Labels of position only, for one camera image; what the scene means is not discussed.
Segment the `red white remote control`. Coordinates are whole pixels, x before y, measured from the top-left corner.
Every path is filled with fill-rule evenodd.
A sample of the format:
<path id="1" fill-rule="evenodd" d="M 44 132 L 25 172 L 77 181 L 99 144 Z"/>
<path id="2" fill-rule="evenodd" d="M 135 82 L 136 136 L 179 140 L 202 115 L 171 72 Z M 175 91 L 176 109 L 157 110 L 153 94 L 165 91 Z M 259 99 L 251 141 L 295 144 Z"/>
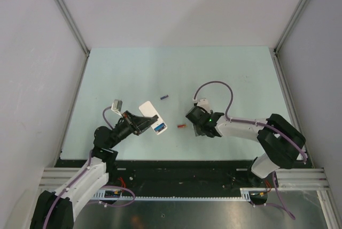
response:
<path id="1" fill-rule="evenodd" d="M 161 115 L 150 101 L 146 101 L 139 106 L 139 111 L 145 118 L 151 118 L 153 123 L 150 125 L 156 135 L 162 134 L 168 127 Z"/>

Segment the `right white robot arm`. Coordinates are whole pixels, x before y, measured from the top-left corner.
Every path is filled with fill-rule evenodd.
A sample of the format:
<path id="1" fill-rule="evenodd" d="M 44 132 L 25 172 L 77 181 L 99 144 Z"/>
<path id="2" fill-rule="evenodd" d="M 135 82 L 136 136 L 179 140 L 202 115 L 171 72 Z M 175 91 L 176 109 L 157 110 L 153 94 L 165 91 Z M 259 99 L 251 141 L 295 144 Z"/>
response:
<path id="1" fill-rule="evenodd" d="M 253 160 L 246 172 L 246 180 L 259 187 L 266 177 L 278 169 L 292 169 L 298 156 L 307 162 L 303 151 L 305 137 L 279 114 L 273 113 L 265 120 L 227 118 L 222 112 L 208 112 L 196 105 L 185 117 L 200 136 L 233 136 L 259 143 L 264 154 Z"/>

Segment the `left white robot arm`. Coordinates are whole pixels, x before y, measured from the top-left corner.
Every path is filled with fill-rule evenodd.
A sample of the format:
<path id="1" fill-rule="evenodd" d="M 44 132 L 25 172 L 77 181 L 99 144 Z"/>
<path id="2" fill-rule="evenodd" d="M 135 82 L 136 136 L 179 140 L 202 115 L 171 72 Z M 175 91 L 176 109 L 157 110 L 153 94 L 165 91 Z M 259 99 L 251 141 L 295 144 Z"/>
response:
<path id="1" fill-rule="evenodd" d="M 100 126 L 94 132 L 94 147 L 79 171 L 56 190 L 43 191 L 36 202 L 30 228 L 73 228 L 77 216 L 103 186 L 118 180 L 117 144 L 133 134 L 141 135 L 161 119 L 154 111 L 150 117 L 121 114 L 114 126 Z"/>

